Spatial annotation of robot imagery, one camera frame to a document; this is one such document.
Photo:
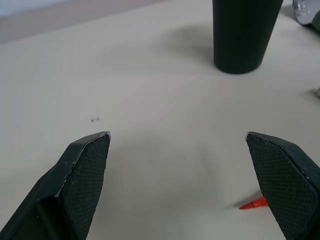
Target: gray object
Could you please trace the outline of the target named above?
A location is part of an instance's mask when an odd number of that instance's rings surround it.
[[[300,24],[312,24],[319,30],[320,0],[293,0],[293,9]]]

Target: tabletop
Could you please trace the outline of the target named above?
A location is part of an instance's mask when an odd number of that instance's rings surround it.
[[[213,65],[212,2],[164,0],[0,44],[0,228],[69,143],[111,131],[88,240],[285,239],[247,131],[318,165],[320,35],[285,0],[262,65]]]

